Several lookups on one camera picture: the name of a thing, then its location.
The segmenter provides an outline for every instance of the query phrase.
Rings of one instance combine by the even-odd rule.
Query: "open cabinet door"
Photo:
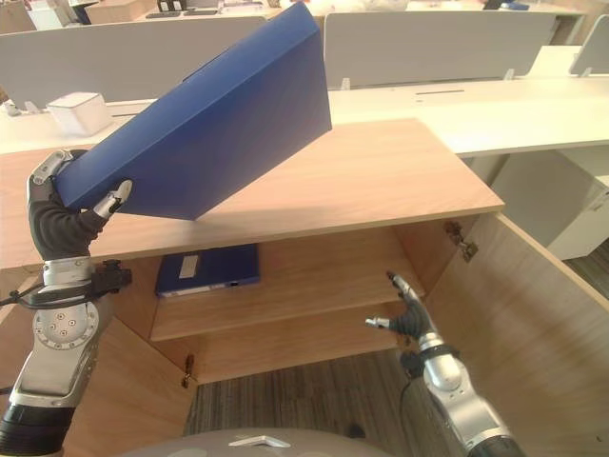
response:
[[[528,455],[609,455],[609,302],[504,216],[484,215],[426,299]]]
[[[0,309],[0,382],[11,385],[31,350],[33,313]],[[64,447],[69,457],[109,456],[182,436],[195,383],[114,318]],[[2,412],[7,397],[3,398]]]

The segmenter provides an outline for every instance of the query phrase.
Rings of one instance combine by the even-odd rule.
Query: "desk divider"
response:
[[[556,15],[521,11],[330,13],[327,84],[339,89],[526,74]]]
[[[609,14],[599,17],[569,72],[579,76],[609,73]]]
[[[75,91],[107,102],[158,98],[264,23],[214,17],[0,35],[0,81],[20,108]]]

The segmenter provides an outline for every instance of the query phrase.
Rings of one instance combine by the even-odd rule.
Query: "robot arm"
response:
[[[524,457],[499,414],[472,387],[467,368],[444,343],[412,287],[397,274],[387,275],[408,309],[398,318],[366,323],[418,340],[425,385],[468,457]]]
[[[43,260],[44,285],[19,301],[35,309],[34,345],[0,422],[1,456],[59,456],[71,417],[111,318],[103,295],[130,283],[130,272],[108,261],[95,271],[88,245],[128,198],[124,181],[94,209],[64,207],[53,178],[83,151],[50,155],[28,180],[29,227]]]

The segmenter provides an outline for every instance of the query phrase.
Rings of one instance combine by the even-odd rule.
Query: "cabinet shelf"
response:
[[[423,294],[392,228],[259,245],[261,282],[159,300],[152,341],[396,301],[399,272]]]
[[[363,321],[402,311],[403,304],[394,302],[210,333],[200,337],[194,376],[206,384],[394,348],[393,332],[367,327]]]

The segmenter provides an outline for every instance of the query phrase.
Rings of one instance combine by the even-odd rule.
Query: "door hinge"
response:
[[[444,224],[444,231],[455,246],[461,251],[463,260],[469,262],[478,252],[478,245],[474,242],[467,243],[461,233],[462,227],[458,222],[449,221]]]
[[[192,379],[192,369],[194,368],[194,354],[189,354],[184,362],[184,378],[182,378],[182,387],[188,388],[190,379]]]

